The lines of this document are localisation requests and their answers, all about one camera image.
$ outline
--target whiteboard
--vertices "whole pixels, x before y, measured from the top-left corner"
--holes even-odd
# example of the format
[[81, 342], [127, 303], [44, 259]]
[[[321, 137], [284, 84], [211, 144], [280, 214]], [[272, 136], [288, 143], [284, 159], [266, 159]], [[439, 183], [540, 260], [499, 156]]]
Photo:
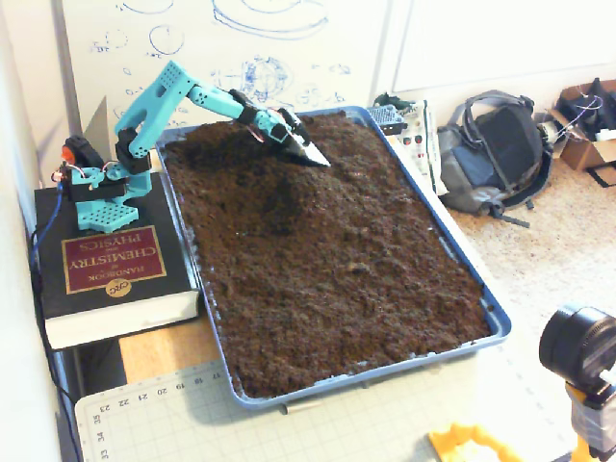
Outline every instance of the whiteboard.
[[415, 0], [394, 91], [616, 61], [613, 0]]
[[[113, 127], [169, 60], [195, 79], [296, 112], [365, 106], [387, 2], [64, 0], [85, 129], [106, 97]], [[181, 103], [168, 128], [223, 117]]]

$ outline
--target backpack strap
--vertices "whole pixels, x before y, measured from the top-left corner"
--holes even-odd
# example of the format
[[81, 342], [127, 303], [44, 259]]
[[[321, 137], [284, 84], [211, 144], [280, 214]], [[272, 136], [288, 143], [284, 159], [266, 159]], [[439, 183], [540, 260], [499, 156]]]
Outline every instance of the backpack strap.
[[462, 116], [463, 116], [462, 117], [462, 134], [465, 138], [465, 141], [467, 141], [471, 145], [474, 145], [475, 147], [478, 147], [478, 146], [485, 147], [485, 151], [488, 154], [490, 162], [494, 166], [494, 170], [499, 176], [499, 178], [501, 179], [502, 183], [504, 184], [505, 189], [507, 190], [508, 193], [513, 193], [513, 188], [511, 184], [509, 183], [509, 181], [507, 180], [506, 176], [504, 175], [501, 165], [499, 164], [496, 157], [492, 153], [490, 146], [488, 145], [486, 140], [483, 138], [483, 136], [479, 132], [479, 129], [477, 128], [477, 125], [475, 123], [475, 118], [473, 117], [472, 108], [473, 108], [474, 103], [476, 103], [477, 101], [483, 101], [483, 102], [492, 101], [493, 103], [492, 106], [494, 107], [500, 106], [502, 104], [523, 106], [523, 107], [529, 108], [531, 112], [532, 112], [532, 107], [534, 103], [532, 102], [531, 99], [525, 96], [517, 97], [511, 94], [505, 93], [504, 91], [489, 90], [489, 91], [485, 91], [484, 93], [480, 93], [477, 96], [473, 96], [472, 98], [467, 99], [464, 105], [460, 105], [458, 106], [458, 108], [456, 108], [452, 116], [452, 120], [454, 120], [453, 123], [456, 123], [457, 119], [460, 117], [460, 113], [462, 113]]
[[530, 183], [530, 185], [528, 185], [528, 187], [526, 187], [523, 191], [503, 200], [492, 200], [485, 202], [484, 210], [487, 211], [487, 215], [497, 219], [502, 219], [509, 223], [523, 226], [524, 228], [530, 227], [530, 223], [527, 221], [508, 217], [504, 214], [504, 212], [506, 209], [519, 205], [523, 202], [527, 205], [528, 209], [532, 209], [534, 207], [530, 199], [546, 187], [548, 184], [548, 178], [550, 177], [550, 171], [552, 170], [552, 150], [548, 145], [544, 145], [542, 158], [541, 166], [539, 167], [537, 175], [532, 180], [532, 183]]

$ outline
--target teal robotic arm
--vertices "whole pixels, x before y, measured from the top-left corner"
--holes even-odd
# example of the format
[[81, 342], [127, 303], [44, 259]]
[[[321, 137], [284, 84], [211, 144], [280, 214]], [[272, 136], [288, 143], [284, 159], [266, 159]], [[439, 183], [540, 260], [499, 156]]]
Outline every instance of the teal robotic arm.
[[77, 207], [79, 229], [110, 233], [139, 217], [139, 211], [124, 202], [151, 190], [149, 151], [187, 97], [196, 106], [254, 126], [264, 141], [279, 145], [282, 153], [301, 164], [329, 167], [295, 114], [263, 108], [239, 91], [199, 82], [171, 61], [115, 126], [117, 163], [101, 167], [100, 162], [93, 163], [91, 156], [85, 156], [91, 150], [87, 141], [67, 140], [65, 147], [76, 158], [90, 159], [83, 162], [83, 168], [64, 172]]

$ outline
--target tray rim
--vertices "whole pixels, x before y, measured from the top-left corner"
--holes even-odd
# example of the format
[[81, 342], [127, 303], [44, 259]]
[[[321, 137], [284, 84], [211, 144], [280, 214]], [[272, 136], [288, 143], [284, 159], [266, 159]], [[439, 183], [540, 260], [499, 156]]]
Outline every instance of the tray rim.
[[161, 158], [161, 179], [163, 180], [163, 186], [167, 195], [167, 201], [169, 202], [169, 205], [172, 205], [172, 207], [170, 207], [171, 209], [173, 209], [171, 212], [174, 215], [174, 218], [177, 219], [177, 222], [180, 224], [182, 232], [185, 236], [185, 239], [183, 241], [185, 243], [185, 246], [187, 247], [186, 249], [188, 250], [188, 254], [191, 256], [191, 265], [199, 281], [202, 301], [204, 302], [205, 308], [208, 313], [210, 325], [214, 332], [218, 353], [220, 355], [222, 364], [224, 365], [226, 380], [231, 390], [232, 397], [240, 406], [249, 410], [260, 410], [270, 408], [276, 405], [286, 405], [292, 401], [296, 401], [302, 398], [322, 395], [327, 392], [347, 388], [354, 384], [366, 382], [368, 380], [373, 380], [379, 377], [385, 378], [397, 372], [408, 372], [421, 366], [426, 366], [433, 363], [441, 363], [453, 358], [476, 353], [480, 349], [486, 347], [493, 347], [503, 343], [508, 338], [512, 330], [511, 318], [504, 311], [499, 300], [494, 295], [493, 288], [489, 286], [490, 283], [493, 283], [493, 281], [491, 281], [492, 278], [489, 276], [487, 269], [483, 267], [482, 262], [480, 262], [480, 260], [477, 259], [475, 253], [472, 252], [470, 244], [466, 240], [465, 236], [463, 235], [462, 231], [459, 229], [453, 218], [450, 216], [449, 211], [438, 199], [438, 196], [436, 196], [436, 194], [432, 190], [426, 187], [422, 179], [418, 176], [419, 173], [415, 172], [415, 170], [411, 166], [409, 166], [407, 162], [404, 162], [404, 159], [398, 155], [398, 153], [387, 141], [385, 135], [380, 130], [378, 125], [374, 122], [372, 116], [366, 110], [366, 108], [362, 108], [359, 106], [343, 106], [301, 112], [297, 114], [299, 116], [317, 116], [338, 113], [340, 111], [346, 112], [346, 116], [350, 118], [352, 118], [352, 115], [359, 116], [361, 118], [361, 121], [365, 125], [369, 126], [377, 133], [390, 154], [398, 160], [399, 166], [409, 182], [409, 186], [411, 186], [415, 190], [415, 192], [421, 197], [424, 205], [428, 208], [430, 214], [439, 224], [439, 230], [444, 235], [447, 241], [446, 250], [453, 252], [457, 259], [459, 259], [461, 263], [468, 268], [473, 278], [483, 286], [483, 298], [481, 300], [481, 304], [484, 310], [486, 320], [488, 321], [490, 329], [492, 330], [492, 335], [484, 337], [482, 339], [476, 339], [467, 342], [455, 349], [443, 351], [441, 353], [429, 352], [428, 354], [422, 356], [411, 355], [409, 359], [400, 361], [389, 366], [381, 366], [375, 369], [359, 372], [357, 374], [341, 374], [332, 376], [323, 380], [319, 380], [310, 387], [306, 387], [301, 390], [297, 390], [295, 392], [280, 395], [277, 397], [251, 398], [246, 395], [238, 395], [235, 390], [235, 387], [233, 386], [233, 376], [229, 373], [226, 357], [219, 337], [218, 326], [215, 321], [215, 313], [218, 314], [218, 310], [216, 310], [216, 312], [213, 311], [211, 306], [214, 305], [216, 309], [216, 301], [211, 294], [211, 290], [209, 293], [207, 291], [210, 286], [210, 283], [208, 281], [204, 282], [202, 280], [200, 271], [198, 270], [198, 263], [194, 258], [194, 252], [191, 251], [193, 239], [190, 238], [189, 228], [186, 226], [186, 223], [181, 216], [181, 209], [179, 207], [178, 197], [174, 188], [171, 185], [170, 177], [168, 175], [167, 167], [164, 161], [166, 144], [168, 142], [181, 139], [184, 134], [198, 128], [198, 125], [167, 129], [159, 137], [159, 140], [156, 142], [155, 145], [155, 149]]

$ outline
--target cardboard box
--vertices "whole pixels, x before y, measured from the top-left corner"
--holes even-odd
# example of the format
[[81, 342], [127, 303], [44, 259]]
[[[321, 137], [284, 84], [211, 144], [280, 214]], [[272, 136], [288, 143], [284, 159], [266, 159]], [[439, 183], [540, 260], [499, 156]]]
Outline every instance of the cardboard box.
[[[591, 85], [569, 87], [563, 90], [560, 96], [567, 100], [576, 99], [580, 91], [587, 92]], [[602, 86], [606, 91], [616, 91], [616, 80], [602, 81]], [[567, 120], [559, 111], [552, 109], [550, 113], [563, 126], [569, 124], [570, 120]], [[577, 127], [574, 127], [571, 132], [573, 135], [567, 140], [560, 158], [573, 170], [584, 170], [616, 161], [616, 140], [590, 141]]]

